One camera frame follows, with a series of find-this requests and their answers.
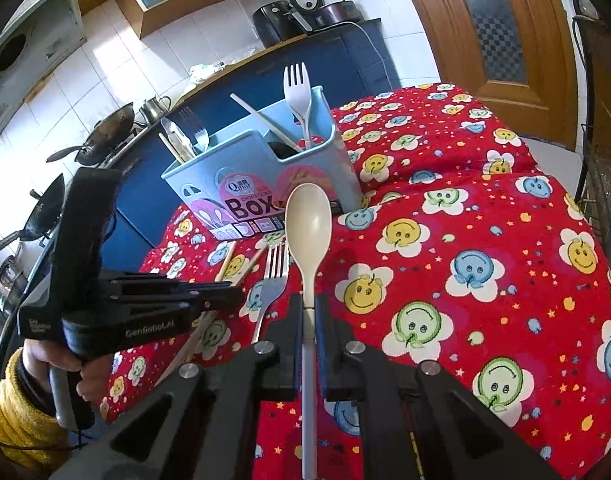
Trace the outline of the yellow sleeve forearm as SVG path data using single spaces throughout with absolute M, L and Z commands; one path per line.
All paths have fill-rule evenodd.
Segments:
M 66 430 L 26 397 L 32 387 L 17 349 L 0 381 L 0 478 L 46 479 L 69 458 Z

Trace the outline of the person left hand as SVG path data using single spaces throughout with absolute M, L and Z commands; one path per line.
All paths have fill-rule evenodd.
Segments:
M 51 368 L 76 373 L 80 376 L 78 395 L 85 401 L 98 404 L 104 398 L 114 356 L 102 356 L 82 364 L 67 348 L 53 341 L 26 339 L 22 348 L 22 364 L 26 372 L 35 379 L 43 390 L 50 392 Z

